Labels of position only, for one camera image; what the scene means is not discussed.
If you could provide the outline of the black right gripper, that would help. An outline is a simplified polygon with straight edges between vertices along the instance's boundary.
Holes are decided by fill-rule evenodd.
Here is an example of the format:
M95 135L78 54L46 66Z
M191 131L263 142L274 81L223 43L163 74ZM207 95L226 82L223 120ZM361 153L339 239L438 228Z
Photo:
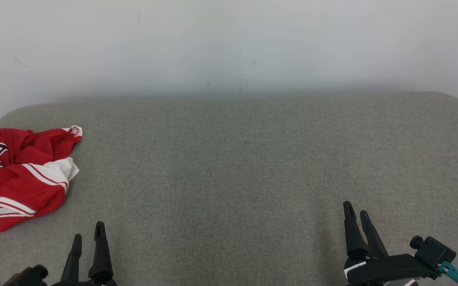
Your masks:
M343 203L345 212L345 241L349 259L359 261L370 254L374 259L345 268L349 286L382 286L390 281L427 278L428 268L412 255L388 256L388 252L366 211L360 212L364 241L357 215L349 201Z

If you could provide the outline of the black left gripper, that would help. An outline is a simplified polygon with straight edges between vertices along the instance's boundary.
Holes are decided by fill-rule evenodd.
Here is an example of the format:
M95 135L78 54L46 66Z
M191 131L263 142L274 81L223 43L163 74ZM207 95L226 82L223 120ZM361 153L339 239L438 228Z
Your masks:
M94 233L95 251L89 280L79 281L79 261L82 255L82 236L76 234L62 272L61 281L52 286L117 286L113 279L113 266L105 225L98 221Z

